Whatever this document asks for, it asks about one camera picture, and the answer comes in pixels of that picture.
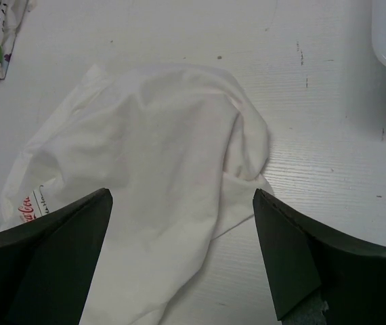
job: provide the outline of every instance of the crumpled white cloth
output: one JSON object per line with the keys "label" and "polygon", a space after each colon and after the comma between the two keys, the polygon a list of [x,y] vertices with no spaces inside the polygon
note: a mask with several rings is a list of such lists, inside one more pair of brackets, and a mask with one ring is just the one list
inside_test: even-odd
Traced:
{"label": "crumpled white cloth", "polygon": [[228,72],[161,64],[116,78],[93,66],[19,154],[4,228],[41,185],[50,212],[110,189],[81,325],[158,324],[210,240],[253,214],[256,188],[271,192],[267,156],[267,126]]}

